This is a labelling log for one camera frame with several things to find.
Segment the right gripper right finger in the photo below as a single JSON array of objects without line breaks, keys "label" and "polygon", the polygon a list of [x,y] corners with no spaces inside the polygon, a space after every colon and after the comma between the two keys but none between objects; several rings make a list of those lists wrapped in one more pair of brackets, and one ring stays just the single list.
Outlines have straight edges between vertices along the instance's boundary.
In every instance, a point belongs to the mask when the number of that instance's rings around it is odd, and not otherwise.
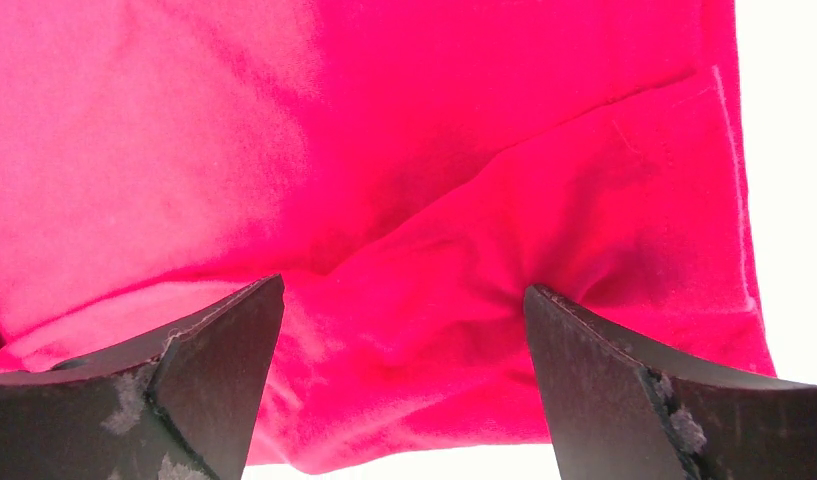
[{"label": "right gripper right finger", "polygon": [[719,365],[550,289],[527,340],[564,479],[817,479],[817,385]]}]

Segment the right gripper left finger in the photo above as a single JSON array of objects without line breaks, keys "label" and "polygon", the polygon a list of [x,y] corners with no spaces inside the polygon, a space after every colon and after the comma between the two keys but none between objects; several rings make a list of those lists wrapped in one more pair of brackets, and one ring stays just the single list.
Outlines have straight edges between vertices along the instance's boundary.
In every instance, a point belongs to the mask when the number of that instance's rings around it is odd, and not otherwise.
[{"label": "right gripper left finger", "polygon": [[260,279],[54,368],[0,374],[0,479],[238,479],[284,312]]}]

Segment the red t shirt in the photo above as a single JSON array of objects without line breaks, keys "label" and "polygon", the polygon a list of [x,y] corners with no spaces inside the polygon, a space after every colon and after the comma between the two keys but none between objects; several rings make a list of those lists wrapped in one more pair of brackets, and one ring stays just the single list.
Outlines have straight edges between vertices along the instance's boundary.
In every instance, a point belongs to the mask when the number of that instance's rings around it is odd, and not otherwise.
[{"label": "red t shirt", "polygon": [[523,295],[774,371],[730,1],[0,1],[0,373],[284,278],[249,460],[548,440]]}]

